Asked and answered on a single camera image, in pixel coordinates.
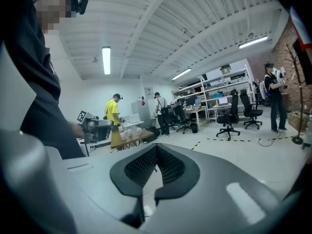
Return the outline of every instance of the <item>cup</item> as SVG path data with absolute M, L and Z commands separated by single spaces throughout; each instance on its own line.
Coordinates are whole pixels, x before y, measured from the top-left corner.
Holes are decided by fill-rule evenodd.
M 120 138 L 122 140 L 125 140 L 126 139 L 126 133 L 125 132 L 120 132 Z

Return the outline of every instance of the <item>refrigerator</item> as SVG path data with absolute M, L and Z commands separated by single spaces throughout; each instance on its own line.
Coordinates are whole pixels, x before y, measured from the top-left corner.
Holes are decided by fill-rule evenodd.
M 148 107 L 148 101 L 144 100 L 145 104 L 142 105 L 142 100 L 137 100 L 131 103 L 132 107 L 132 114 L 139 114 L 140 121 L 150 121 L 151 120 L 151 113 Z

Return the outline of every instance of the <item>floor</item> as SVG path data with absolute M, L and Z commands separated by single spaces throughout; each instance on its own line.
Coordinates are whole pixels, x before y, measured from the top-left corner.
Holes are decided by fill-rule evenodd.
M 284 138 L 297 134 L 297 131 L 288 123 L 286 123 L 288 129 L 286 133 L 274 134 L 271 132 L 270 108 L 264 107 L 262 109 L 264 113 L 257 119 L 263 122 L 259 130 L 255 126 L 245 130 L 242 122 L 233 125 L 235 130 L 241 131 L 240 136 L 236 133 L 231 135 L 232 140 L 238 140 L 237 142 L 220 141 L 227 140 L 228 135 L 222 134 L 216 137 L 215 135 L 222 125 L 214 122 L 201 127 L 197 134 L 193 134 L 192 130 L 189 129 L 183 135 L 182 132 L 177 133 L 171 128 L 169 137 L 159 137 L 154 142 L 193 148 L 194 152 L 202 152 L 226 159 L 265 183 L 280 199 L 283 199 L 292 187 L 307 154 L 301 149 L 301 146 L 292 143 L 291 138 Z M 271 146 L 268 146 L 272 143 L 272 140 L 269 139 L 277 137 L 282 139 L 277 139 Z M 91 155 L 106 156 L 110 152 L 110 146 L 107 146 L 92 151 Z M 160 187 L 162 187 L 161 173 L 160 171 L 153 172 L 143 188 L 144 209 L 147 215 L 156 208 L 154 193 Z

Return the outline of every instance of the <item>black t-shirt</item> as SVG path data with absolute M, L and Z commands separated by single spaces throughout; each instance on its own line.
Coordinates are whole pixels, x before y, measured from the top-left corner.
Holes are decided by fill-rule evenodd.
M 270 84 L 278 84 L 278 81 L 275 75 L 271 75 L 271 76 L 266 75 L 264 78 L 264 85 L 269 93 L 269 96 L 271 97 L 281 96 L 281 91 L 279 90 L 279 88 L 272 89 L 270 87 Z
M 8 52 L 18 71 L 37 94 L 21 130 L 58 149 L 63 159 L 84 157 L 72 128 L 59 109 L 60 85 L 50 61 L 49 49 L 36 9 L 28 0 L 20 18 L 5 37 Z

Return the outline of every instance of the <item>man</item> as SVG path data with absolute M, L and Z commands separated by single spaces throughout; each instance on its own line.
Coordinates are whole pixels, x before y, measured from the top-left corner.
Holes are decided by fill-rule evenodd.
M 67 122 L 59 109 L 59 78 L 43 32 L 75 14 L 77 6 L 78 0 L 36 0 L 36 11 L 33 0 L 27 0 L 4 39 L 18 71 L 37 94 L 20 129 L 57 148 L 63 159 L 85 156 L 76 140 L 83 132 L 77 124 Z
M 120 126 L 120 118 L 117 103 L 121 100 L 120 94 L 114 94 L 113 98 L 109 100 L 105 107 L 105 114 L 107 119 L 114 122 L 112 131 L 118 131 Z
M 274 68 L 273 63 L 265 63 L 264 67 L 266 72 L 264 84 L 265 88 L 268 91 L 268 96 L 270 98 L 271 104 L 271 131 L 275 134 L 278 133 L 277 130 L 285 132 L 287 131 L 287 129 L 285 128 L 287 113 L 280 91 L 280 87 L 282 86 L 282 84 L 278 83 L 275 75 L 272 74 Z M 276 124 L 277 112 L 279 112 L 280 117 L 278 129 Z
M 162 108 L 166 108 L 167 107 L 167 103 L 165 98 L 160 96 L 159 92 L 155 93 L 155 102 L 156 102 L 156 114 L 158 117 L 158 122 L 160 125 L 160 129 L 161 129 L 161 135 L 162 136 L 166 136 L 169 137 L 169 126 L 168 123 L 166 122 L 166 115 L 163 114 L 164 110 L 161 110 Z

